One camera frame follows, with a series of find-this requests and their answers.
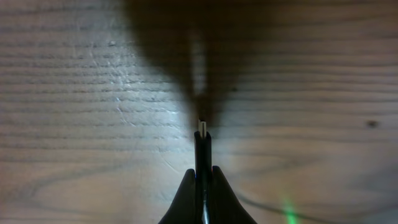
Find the glossy wood surface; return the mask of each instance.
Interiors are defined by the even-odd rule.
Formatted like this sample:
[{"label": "glossy wood surface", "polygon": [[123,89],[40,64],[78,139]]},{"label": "glossy wood surface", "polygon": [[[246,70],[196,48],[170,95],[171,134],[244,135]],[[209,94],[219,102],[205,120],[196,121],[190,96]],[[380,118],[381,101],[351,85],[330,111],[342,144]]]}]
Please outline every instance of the glossy wood surface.
[{"label": "glossy wood surface", "polygon": [[213,163],[258,223],[397,208],[395,1],[2,0],[0,223],[157,223],[200,66]]}]

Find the wooden surface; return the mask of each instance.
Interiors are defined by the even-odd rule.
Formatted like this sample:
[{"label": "wooden surface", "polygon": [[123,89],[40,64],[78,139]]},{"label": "wooden surface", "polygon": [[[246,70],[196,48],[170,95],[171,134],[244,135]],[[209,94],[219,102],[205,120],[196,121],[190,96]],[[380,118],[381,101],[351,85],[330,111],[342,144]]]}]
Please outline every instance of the wooden surface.
[{"label": "wooden surface", "polygon": [[258,223],[398,206],[395,1],[2,0],[0,223],[161,219],[194,166],[191,30],[214,164]]}]

